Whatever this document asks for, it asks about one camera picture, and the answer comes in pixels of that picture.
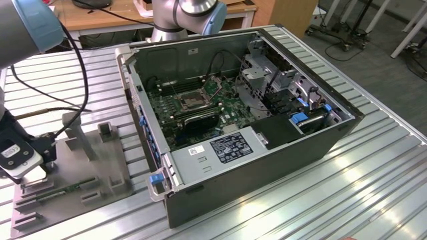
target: barcode sticker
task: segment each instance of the barcode sticker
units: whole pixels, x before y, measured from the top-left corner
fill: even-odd
[[[200,146],[196,146],[196,147],[193,147],[193,148],[190,148],[190,149],[188,149],[188,152],[189,152],[189,155],[192,156],[192,155],[196,155],[196,154],[198,154],[198,153],[202,153],[205,151],[205,149],[202,148],[202,146],[200,145]]]

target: black cable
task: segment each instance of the black cable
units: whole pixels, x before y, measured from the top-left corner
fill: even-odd
[[[85,63],[82,61],[82,57],[81,57],[76,42],[73,41],[70,33],[68,32],[68,30],[66,30],[66,28],[65,28],[65,26],[62,24],[60,24],[60,26],[61,26],[61,29],[62,29],[65,35],[66,35],[66,38],[69,39],[70,45],[73,47],[74,54],[77,56],[80,67],[81,67],[82,82],[84,82],[84,100],[82,100],[82,104],[81,104],[81,107],[80,107],[78,111],[73,115],[73,117],[69,120],[69,122],[64,125],[64,127],[54,133],[53,138],[56,138],[69,128],[69,126],[73,124],[73,122],[78,118],[81,112],[84,111],[84,109],[86,107],[86,104],[88,104],[88,100],[89,100],[89,81],[88,81]]]
[[[214,53],[214,55],[213,55],[213,57],[212,57],[212,59],[210,59],[210,62],[209,62],[209,64],[208,64],[206,72],[205,72],[205,75],[204,75],[204,79],[205,79],[205,80],[208,79],[208,77],[209,77],[209,75],[210,75],[213,62],[214,62],[214,59],[216,59],[216,57],[217,57],[219,54],[221,54],[221,57],[223,57],[223,62],[221,62],[221,65],[220,65],[219,70],[221,70],[221,67],[224,66],[224,58],[225,58],[225,57],[224,57],[224,54],[223,54],[223,53],[231,54],[231,55],[239,60],[239,62],[240,62],[241,64],[244,64],[243,60],[240,59],[240,57],[239,57],[233,52],[228,51],[227,49],[219,50],[219,51]]]
[[[320,19],[321,19],[320,28],[327,29],[328,26],[325,25],[325,20],[323,18],[321,11],[320,11],[320,0],[317,1],[317,8],[319,8],[319,15],[320,15]]]
[[[279,73],[280,73],[280,69],[277,68],[275,73],[273,73],[273,75],[272,75],[272,78],[271,78],[271,80],[269,80],[269,82],[268,82],[268,84],[265,86],[265,92],[267,92],[267,89],[272,86],[272,84],[273,84],[273,82],[275,82],[275,80],[277,78]]]
[[[85,38],[89,38],[89,39],[97,39],[97,38],[100,37],[100,35],[101,35],[101,34],[98,33],[96,36],[88,36],[88,35],[85,35],[84,37],[85,37]]]
[[[404,64],[405,64],[407,70],[409,70],[409,72],[411,72],[416,77],[419,77],[420,80],[423,80],[424,82],[427,82],[427,79],[425,79],[421,75],[419,75],[419,74],[411,69],[409,59],[415,60],[416,63],[417,63],[417,65],[420,65],[420,64],[419,64],[419,61],[417,61],[413,57],[405,57]]]
[[[347,1],[345,5],[344,5],[344,8],[343,8],[341,11],[340,11],[337,20],[341,20],[341,16],[343,16],[343,14],[344,14],[344,12],[345,12],[345,10],[347,10],[347,6],[348,6],[348,4],[349,4],[351,1],[352,1],[352,0],[348,0],[348,1]]]
[[[405,63],[405,68],[407,68],[407,70],[409,70],[409,72],[411,72],[416,77],[419,77],[420,80],[423,80],[424,82],[427,82],[427,79],[425,79],[423,76],[420,76],[420,75],[411,69],[411,67],[409,67],[409,65],[408,65],[408,60],[405,60],[404,63]]]
[[[416,62],[416,64],[420,66],[420,68],[424,70],[424,72],[427,72],[425,67],[421,65],[421,63],[416,60],[415,57],[412,57],[413,61]]]
[[[21,120],[21,119],[25,119],[25,118],[29,118],[29,117],[33,117],[33,116],[38,116],[41,114],[46,114],[48,112],[53,112],[53,111],[58,111],[58,110],[68,110],[68,111],[73,111],[73,112],[78,111],[78,109],[70,108],[70,107],[52,107],[52,108],[45,108],[45,109],[41,109],[41,110],[37,110],[37,111],[17,115],[17,116],[14,116],[14,119],[16,120]]]
[[[120,18],[120,19],[124,19],[124,20],[128,20],[128,21],[130,21],[130,22],[134,22],[134,23],[138,23],[138,24],[145,24],[145,25],[148,25],[148,26],[154,27],[154,25],[153,25],[152,23],[142,22],[142,21],[137,21],[137,20],[133,20],[133,19],[126,18],[126,17],[124,17],[124,16],[120,16],[118,14],[114,14],[113,12],[110,12],[110,11],[108,11],[108,10],[100,8],[100,7],[93,6],[92,4],[88,4],[86,2],[82,2],[82,1],[80,1],[80,0],[73,0],[73,1],[74,1],[76,3],[78,3],[78,4],[82,4],[82,5],[89,6],[90,8],[93,8],[93,9],[96,9],[96,10],[100,10],[101,12],[104,12],[104,13],[106,13],[106,14],[113,15],[114,17],[117,17],[117,18]]]
[[[65,101],[64,99],[60,99],[54,96],[50,96],[49,94],[46,94],[45,92],[40,91],[38,89],[36,89],[33,86],[30,86],[28,83],[25,83],[20,78],[18,78],[18,75],[16,73],[16,69],[14,69],[14,65],[10,65],[10,70],[12,70],[12,74],[13,74],[13,77],[16,79],[16,81],[18,81],[26,88],[29,88],[30,90],[36,91],[37,93],[40,93],[41,95],[46,96],[48,98],[56,100],[56,101],[60,101],[65,104],[69,104],[70,106],[76,107],[76,108],[80,108],[78,105],[70,103],[69,101]]]
[[[347,58],[347,59],[337,59],[337,58],[335,58],[335,57],[332,57],[332,56],[329,55],[328,49],[329,49],[331,47],[339,45],[339,44],[341,44],[341,42],[333,43],[331,46],[328,46],[328,47],[324,49],[324,54],[325,54],[331,59],[333,59],[333,60],[336,60],[336,61],[339,61],[339,62],[347,62],[347,61],[349,61],[351,59],[353,59],[355,56],[357,56],[357,55],[364,51],[364,49],[361,49],[361,50],[360,50],[355,55],[352,55],[349,58]]]

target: gray carpet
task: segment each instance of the gray carpet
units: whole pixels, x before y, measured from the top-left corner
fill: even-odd
[[[328,8],[333,0],[321,0],[320,6]],[[335,11],[340,14],[347,1],[341,0]],[[348,18],[352,26],[359,15],[363,3],[357,2]],[[365,29],[376,9],[372,7],[367,11],[360,29]],[[319,32],[312,36],[305,36],[303,41],[308,46],[344,72],[344,74],[381,101],[385,106],[424,134],[427,135],[427,82],[419,79],[407,69],[403,54],[392,59],[389,57],[396,46],[405,37],[401,32],[405,24],[388,15],[383,15],[379,23],[369,34],[371,43],[365,50],[349,61],[341,62],[331,59],[325,53],[325,48],[339,40]],[[425,36],[419,33],[413,41]],[[343,52],[337,47],[331,47],[328,53],[336,59],[347,59],[359,49]]]

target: metal frame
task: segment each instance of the metal frame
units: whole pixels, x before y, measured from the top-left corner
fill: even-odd
[[[253,9],[247,9],[244,12],[227,14],[225,18],[227,19],[243,18],[241,28],[243,29],[249,28],[252,26],[255,10],[256,9],[253,8]],[[72,39],[78,40],[78,37],[84,35],[104,34],[104,33],[137,30],[137,29],[148,29],[148,28],[152,28],[152,26],[136,23],[136,24],[121,25],[121,26],[108,26],[108,27],[74,30],[74,31],[69,31],[69,34],[72,36]],[[81,43],[78,41],[76,41],[74,44],[77,48],[81,48]]]
[[[329,22],[329,20],[331,20],[331,18],[332,18],[332,15],[333,15],[333,13],[335,13],[335,10],[336,10],[336,8],[337,8],[337,5],[339,5],[340,1],[341,1],[341,0],[335,0],[335,1],[332,2],[331,8],[329,8],[329,10],[328,10],[328,12],[327,12],[327,15],[325,15],[325,18],[324,18],[324,24],[325,24],[325,25],[328,25],[328,22]],[[353,11],[353,8],[355,8],[355,5],[356,5],[357,1],[359,1],[359,0],[351,0],[351,3],[349,3],[349,5],[348,5],[348,7],[347,7],[347,9],[345,9],[345,12],[344,12],[344,14],[343,14],[343,16],[341,16],[341,18],[340,18],[340,20],[339,20],[341,23],[345,23],[345,21],[347,21],[347,19],[348,19],[348,16],[349,16],[349,14],[351,14],[352,11]],[[365,28],[365,32],[367,32],[367,33],[369,33],[369,32],[372,31],[375,25],[377,24],[377,22],[379,22],[379,20],[380,20],[380,18],[381,18],[381,16],[383,16],[383,14],[384,14],[384,11],[385,11],[385,9],[387,9],[387,6],[388,6],[389,1],[391,1],[391,0],[384,0],[384,2],[383,2],[381,6],[380,6],[380,8],[379,8],[379,10],[377,10],[377,12],[376,12],[376,14],[375,14],[373,19],[372,19],[372,21],[369,22],[369,24],[368,24],[368,26],[367,26],[367,28]]]
[[[405,25],[405,27],[403,29],[403,32],[407,32],[411,29],[411,27],[413,26],[415,22],[417,22],[415,27],[412,28],[411,32],[407,34],[405,38],[403,39],[401,43],[399,44],[399,46],[396,47],[396,49],[393,50],[393,52],[391,54],[391,57],[393,59],[401,53],[403,49],[405,49],[405,47],[408,46],[412,38],[419,33],[421,27],[427,23],[427,0],[423,0],[423,1],[424,1],[424,4],[421,5],[419,11],[416,12],[416,14],[412,17],[409,23]]]

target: slotted aluminum table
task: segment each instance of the slotted aluminum table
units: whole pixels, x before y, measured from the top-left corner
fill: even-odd
[[[134,194],[24,239],[423,239],[427,236],[425,137],[319,54],[277,26],[264,28],[367,115],[349,136],[313,164],[174,229],[161,202],[152,202],[148,165],[125,101],[114,49],[84,52],[89,104],[82,130],[118,126]],[[38,55],[16,64],[28,84],[74,104],[82,80],[73,52]],[[5,106],[14,115],[62,106],[25,89],[2,70]],[[61,126],[61,112],[20,121],[33,135]],[[0,180],[0,239],[8,239],[13,186]]]

